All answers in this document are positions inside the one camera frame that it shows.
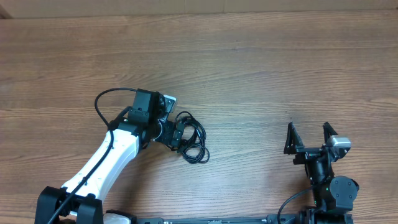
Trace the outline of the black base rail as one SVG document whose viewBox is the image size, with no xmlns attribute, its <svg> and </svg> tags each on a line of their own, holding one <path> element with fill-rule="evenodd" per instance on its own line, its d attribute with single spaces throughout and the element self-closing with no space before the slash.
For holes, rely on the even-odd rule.
<svg viewBox="0 0 398 224">
<path fill-rule="evenodd" d="M 291 224 L 295 223 L 295 215 L 281 215 L 280 220 L 277 215 L 266 217 L 240 217 L 240 218 L 183 218 L 183 219 L 163 219 L 163 218 L 138 218 L 135 224 Z"/>
</svg>

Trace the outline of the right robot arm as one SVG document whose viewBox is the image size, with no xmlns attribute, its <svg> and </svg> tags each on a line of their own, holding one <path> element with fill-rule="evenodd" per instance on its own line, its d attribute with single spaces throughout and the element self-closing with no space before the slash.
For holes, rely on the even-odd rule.
<svg viewBox="0 0 398 224">
<path fill-rule="evenodd" d="M 359 184 L 346 176 L 336 176 L 332 163 L 342 159 L 351 149 L 351 141 L 339 135 L 332 126 L 323 124 L 324 143 L 305 147 L 293 123 L 288 124 L 284 154 L 294 155 L 293 164 L 303 165 L 310 187 L 288 198 L 277 213 L 278 223 L 353 223 L 349 214 L 359 191 Z M 314 205 L 304 208 L 292 218 L 281 215 L 292 200 L 312 192 Z"/>
</svg>

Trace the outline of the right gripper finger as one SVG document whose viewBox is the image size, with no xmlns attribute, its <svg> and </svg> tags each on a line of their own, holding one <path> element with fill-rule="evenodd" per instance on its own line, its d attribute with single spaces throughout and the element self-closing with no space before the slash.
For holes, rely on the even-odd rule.
<svg viewBox="0 0 398 224">
<path fill-rule="evenodd" d="M 333 129 L 333 127 L 330 125 L 329 122 L 323 123 L 323 136 L 324 136 L 326 146 L 332 145 L 330 138 L 337 134 L 338 133 Z"/>
<path fill-rule="evenodd" d="M 304 143 L 299 136 L 294 123 L 290 122 L 288 124 L 287 139 L 284 146 L 284 154 L 298 154 L 304 149 Z"/>
</svg>

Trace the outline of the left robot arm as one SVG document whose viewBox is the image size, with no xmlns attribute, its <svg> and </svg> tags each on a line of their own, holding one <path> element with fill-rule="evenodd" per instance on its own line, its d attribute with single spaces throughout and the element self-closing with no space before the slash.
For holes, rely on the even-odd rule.
<svg viewBox="0 0 398 224">
<path fill-rule="evenodd" d="M 177 100 L 158 91 L 135 90 L 134 101 L 112 121 L 105 122 L 105 138 L 90 160 L 60 188 L 47 186 L 40 193 L 36 223 L 136 223 L 137 218 L 117 210 L 103 211 L 103 202 L 123 169 L 151 141 L 173 142 L 169 114 Z"/>
</svg>

